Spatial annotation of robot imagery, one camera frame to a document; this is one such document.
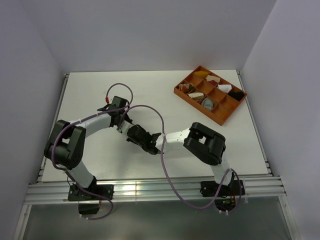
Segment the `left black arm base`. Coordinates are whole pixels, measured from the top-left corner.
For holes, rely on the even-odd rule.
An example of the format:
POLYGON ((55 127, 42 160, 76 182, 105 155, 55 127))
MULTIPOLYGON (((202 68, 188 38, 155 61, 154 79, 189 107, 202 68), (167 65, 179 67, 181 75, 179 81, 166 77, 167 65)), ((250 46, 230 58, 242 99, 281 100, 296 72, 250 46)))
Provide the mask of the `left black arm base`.
POLYGON ((114 209, 113 194, 113 184, 98 184, 89 189, 82 189, 73 184, 69 187, 67 201, 78 202, 78 213, 82 218, 100 220, 112 213, 114 209), (102 201, 109 202, 110 209, 104 215, 98 216, 102 201))

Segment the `grey sock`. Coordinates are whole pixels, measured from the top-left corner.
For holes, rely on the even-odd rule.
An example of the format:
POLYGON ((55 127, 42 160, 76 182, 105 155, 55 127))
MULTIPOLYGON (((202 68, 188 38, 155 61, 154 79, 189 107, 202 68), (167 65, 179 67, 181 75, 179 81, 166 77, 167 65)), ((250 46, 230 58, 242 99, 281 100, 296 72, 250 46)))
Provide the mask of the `grey sock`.
POLYGON ((206 98, 201 102, 201 105, 202 105, 205 109, 207 109, 207 110, 209 110, 209 111, 211 111, 211 110, 214 108, 214 106, 215 106, 215 104, 213 103, 213 101, 210 100, 208 97, 206 97, 206 98))

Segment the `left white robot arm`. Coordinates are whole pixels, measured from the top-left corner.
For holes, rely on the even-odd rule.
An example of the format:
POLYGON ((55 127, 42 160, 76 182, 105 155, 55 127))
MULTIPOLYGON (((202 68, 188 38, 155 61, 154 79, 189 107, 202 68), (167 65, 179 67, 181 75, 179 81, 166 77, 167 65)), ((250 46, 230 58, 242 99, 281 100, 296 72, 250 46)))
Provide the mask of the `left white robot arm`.
POLYGON ((53 127, 44 149, 54 168, 64 171, 80 186, 79 194, 91 200, 98 193, 97 179, 82 161, 85 140, 94 133, 117 126, 121 115, 130 107, 130 101, 115 96, 111 103, 97 113, 74 122, 58 120, 53 127))

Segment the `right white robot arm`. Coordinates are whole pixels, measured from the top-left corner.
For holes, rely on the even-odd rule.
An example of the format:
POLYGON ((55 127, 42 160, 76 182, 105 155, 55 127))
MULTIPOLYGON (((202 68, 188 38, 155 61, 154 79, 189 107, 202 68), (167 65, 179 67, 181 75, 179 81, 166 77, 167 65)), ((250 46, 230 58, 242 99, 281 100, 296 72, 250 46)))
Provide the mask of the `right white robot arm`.
POLYGON ((216 189, 222 195, 229 194, 234 183, 230 166, 224 157, 226 138, 199 123, 172 133, 151 134, 140 125, 131 125, 125 131, 127 141, 141 147, 151 155, 165 154, 170 151, 187 150, 202 163, 211 167, 216 182, 216 189))

